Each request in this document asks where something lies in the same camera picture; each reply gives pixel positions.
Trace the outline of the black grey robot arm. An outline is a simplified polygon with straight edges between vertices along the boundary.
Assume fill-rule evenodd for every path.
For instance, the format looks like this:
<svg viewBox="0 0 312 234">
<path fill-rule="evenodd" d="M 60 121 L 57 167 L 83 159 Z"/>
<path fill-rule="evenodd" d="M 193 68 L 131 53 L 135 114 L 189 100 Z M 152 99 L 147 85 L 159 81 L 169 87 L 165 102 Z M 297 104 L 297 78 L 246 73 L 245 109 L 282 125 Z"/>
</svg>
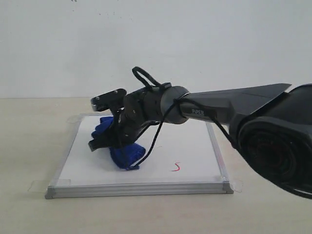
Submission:
<svg viewBox="0 0 312 234">
<path fill-rule="evenodd" d="M 190 93 L 170 83 L 117 89 L 91 99 L 112 123 L 94 131 L 89 147 L 124 149 L 150 126 L 212 122 L 264 179 L 303 198 L 312 196 L 312 86 L 286 83 Z"/>
</svg>

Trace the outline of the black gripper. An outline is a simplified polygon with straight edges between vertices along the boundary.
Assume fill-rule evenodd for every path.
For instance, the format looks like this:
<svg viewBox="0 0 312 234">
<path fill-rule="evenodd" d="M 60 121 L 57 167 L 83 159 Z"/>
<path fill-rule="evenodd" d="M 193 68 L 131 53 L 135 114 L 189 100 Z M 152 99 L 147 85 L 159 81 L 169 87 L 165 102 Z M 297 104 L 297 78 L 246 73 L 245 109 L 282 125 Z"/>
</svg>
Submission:
<svg viewBox="0 0 312 234">
<path fill-rule="evenodd" d="M 93 139 L 88 142 L 92 152 L 102 148 L 121 148 L 133 144 L 153 124 L 152 121 L 136 123 L 126 116 L 123 109 L 116 109 L 112 113 L 113 122 L 107 132 L 92 134 Z"/>
</svg>

